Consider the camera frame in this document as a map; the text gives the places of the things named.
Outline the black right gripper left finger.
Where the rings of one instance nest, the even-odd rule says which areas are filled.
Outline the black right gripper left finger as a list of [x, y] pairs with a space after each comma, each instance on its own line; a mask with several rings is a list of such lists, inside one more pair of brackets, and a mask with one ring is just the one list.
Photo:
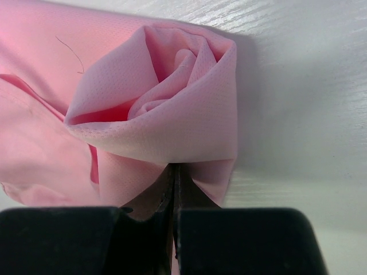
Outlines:
[[122, 207], [1, 212], [2, 274], [170, 274], [174, 165]]

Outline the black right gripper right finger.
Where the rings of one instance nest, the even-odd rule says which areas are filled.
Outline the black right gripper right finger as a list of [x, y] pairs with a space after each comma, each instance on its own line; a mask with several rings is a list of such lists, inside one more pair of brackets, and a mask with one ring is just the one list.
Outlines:
[[313, 227], [292, 208], [223, 209], [174, 169], [174, 239], [181, 274], [326, 274]]

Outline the pink t-shirt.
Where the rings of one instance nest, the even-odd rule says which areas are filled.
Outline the pink t-shirt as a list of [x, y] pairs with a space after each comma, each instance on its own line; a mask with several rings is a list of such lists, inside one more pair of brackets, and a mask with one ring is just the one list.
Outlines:
[[221, 203], [237, 157], [237, 47], [204, 27], [1, 2], [1, 189], [122, 206], [170, 163]]

